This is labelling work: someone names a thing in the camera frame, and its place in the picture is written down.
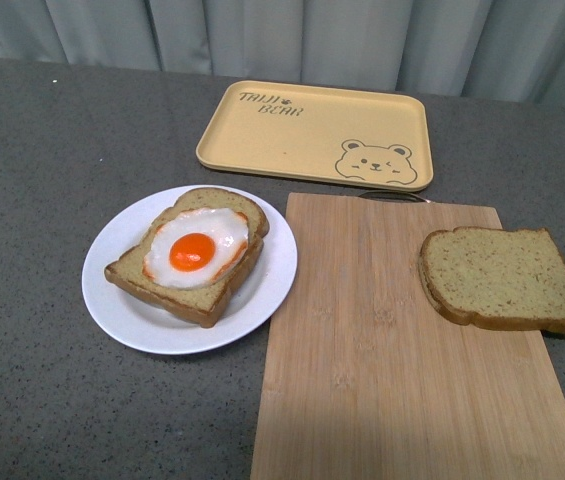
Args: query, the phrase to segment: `white plate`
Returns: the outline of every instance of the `white plate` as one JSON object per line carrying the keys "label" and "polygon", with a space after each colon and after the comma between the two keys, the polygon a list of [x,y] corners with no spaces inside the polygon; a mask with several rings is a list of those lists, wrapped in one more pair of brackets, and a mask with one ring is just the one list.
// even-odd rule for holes
{"label": "white plate", "polygon": [[82,294],[97,324],[117,341],[150,353],[179,355],[211,350],[252,332],[280,306],[291,289],[297,268],[293,232],[280,213],[250,193],[231,190],[256,201],[269,219],[260,258],[242,287],[234,294],[223,317],[213,328],[178,319],[144,303],[104,278],[104,267],[136,245],[153,219],[173,205],[193,185],[151,195],[119,213],[96,237],[82,269]]}

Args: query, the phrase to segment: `bear ear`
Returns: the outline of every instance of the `bear ear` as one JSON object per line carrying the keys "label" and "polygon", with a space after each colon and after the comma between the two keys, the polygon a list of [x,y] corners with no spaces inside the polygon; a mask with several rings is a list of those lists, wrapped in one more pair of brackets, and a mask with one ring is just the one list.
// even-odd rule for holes
{"label": "bear ear", "polygon": [[391,150],[394,151],[395,153],[402,155],[403,157],[410,157],[411,156],[411,150],[408,147],[405,147],[404,145],[391,145]]}
{"label": "bear ear", "polygon": [[364,147],[365,145],[359,140],[345,140],[342,142],[342,148],[347,152],[354,148]]}

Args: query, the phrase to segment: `metal handle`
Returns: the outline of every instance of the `metal handle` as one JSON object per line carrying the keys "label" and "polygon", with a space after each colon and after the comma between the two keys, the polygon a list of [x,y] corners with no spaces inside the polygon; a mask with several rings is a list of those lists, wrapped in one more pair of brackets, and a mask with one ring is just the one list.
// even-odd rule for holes
{"label": "metal handle", "polygon": [[416,193],[392,192],[389,190],[371,190],[368,192],[361,193],[359,197],[367,198],[370,200],[433,203],[428,198],[424,198]]}

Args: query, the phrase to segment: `bamboo cutting board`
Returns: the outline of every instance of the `bamboo cutting board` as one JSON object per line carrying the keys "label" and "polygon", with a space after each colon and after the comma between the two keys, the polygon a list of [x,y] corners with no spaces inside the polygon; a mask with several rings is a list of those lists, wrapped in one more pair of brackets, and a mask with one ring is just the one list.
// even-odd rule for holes
{"label": "bamboo cutting board", "polygon": [[565,480],[565,400],[539,332],[428,303],[425,236],[492,208],[291,194],[298,271],[274,315],[251,478]]}

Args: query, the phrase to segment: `egg white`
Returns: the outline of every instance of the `egg white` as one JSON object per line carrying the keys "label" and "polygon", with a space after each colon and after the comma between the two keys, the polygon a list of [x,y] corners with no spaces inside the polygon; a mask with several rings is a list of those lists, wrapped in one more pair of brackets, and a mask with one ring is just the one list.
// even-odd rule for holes
{"label": "egg white", "polygon": [[[190,233],[209,236],[215,243],[215,254],[202,268],[184,272],[171,265],[169,253],[179,238]],[[240,261],[248,238],[246,218],[230,208],[200,208],[182,212],[155,234],[151,250],[144,257],[144,271],[152,281],[164,287],[192,289],[211,285]]]}

